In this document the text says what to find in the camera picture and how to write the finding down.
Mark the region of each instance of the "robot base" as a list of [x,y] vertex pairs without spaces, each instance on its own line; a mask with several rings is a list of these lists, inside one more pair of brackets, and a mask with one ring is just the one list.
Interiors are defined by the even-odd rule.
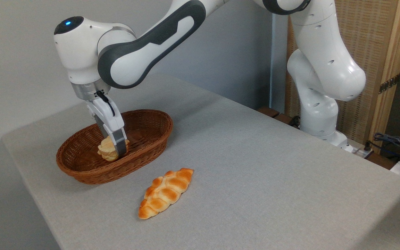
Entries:
[[316,136],[317,138],[321,139],[322,141],[329,142],[330,144],[335,145],[345,151],[353,152],[353,147],[349,145],[347,137],[340,133],[339,131],[335,131],[334,133],[327,135],[327,136]]

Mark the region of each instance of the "table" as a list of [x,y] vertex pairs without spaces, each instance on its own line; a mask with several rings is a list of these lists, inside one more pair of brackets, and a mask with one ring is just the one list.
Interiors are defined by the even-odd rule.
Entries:
[[[93,124],[81,104],[3,137],[63,250],[400,249],[400,176],[271,117],[166,75],[109,94],[120,111],[158,109],[174,129],[152,163],[82,184],[55,154]],[[152,180],[195,170],[179,201],[149,220]]]

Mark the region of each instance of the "brown basket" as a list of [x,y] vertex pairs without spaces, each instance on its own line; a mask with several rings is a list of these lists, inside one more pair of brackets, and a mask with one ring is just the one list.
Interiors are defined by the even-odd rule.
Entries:
[[155,160],[166,148],[173,128],[171,117],[158,110],[140,109],[121,114],[127,139],[127,154],[109,162],[98,155],[104,139],[97,124],[76,132],[57,152],[57,164],[66,174],[85,184],[102,184],[120,179]]

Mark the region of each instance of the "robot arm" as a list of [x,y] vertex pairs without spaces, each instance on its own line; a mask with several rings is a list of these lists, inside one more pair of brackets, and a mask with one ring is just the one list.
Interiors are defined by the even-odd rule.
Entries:
[[[100,128],[113,136],[115,145],[126,139],[124,124],[115,104],[103,95],[110,87],[128,89],[140,84],[159,60],[228,1],[173,0],[168,13],[139,38],[124,24],[99,23],[80,16],[57,26],[54,40],[69,80]],[[297,44],[306,60],[289,64],[290,72],[300,71],[306,64],[316,75],[316,91],[339,100],[353,99],[362,91],[365,75],[340,38],[334,0],[254,1],[272,13],[291,15]]]

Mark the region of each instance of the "bread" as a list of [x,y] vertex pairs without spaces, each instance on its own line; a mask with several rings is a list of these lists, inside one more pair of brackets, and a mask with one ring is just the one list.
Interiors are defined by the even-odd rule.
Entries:
[[176,203],[191,183],[193,172],[192,169],[182,168],[176,172],[168,171],[164,176],[154,179],[144,194],[138,217],[149,219]]
[[[126,151],[129,150],[129,140],[126,140]],[[116,161],[118,159],[118,154],[115,150],[114,143],[112,142],[110,136],[106,137],[101,144],[98,145],[98,154],[107,161]]]

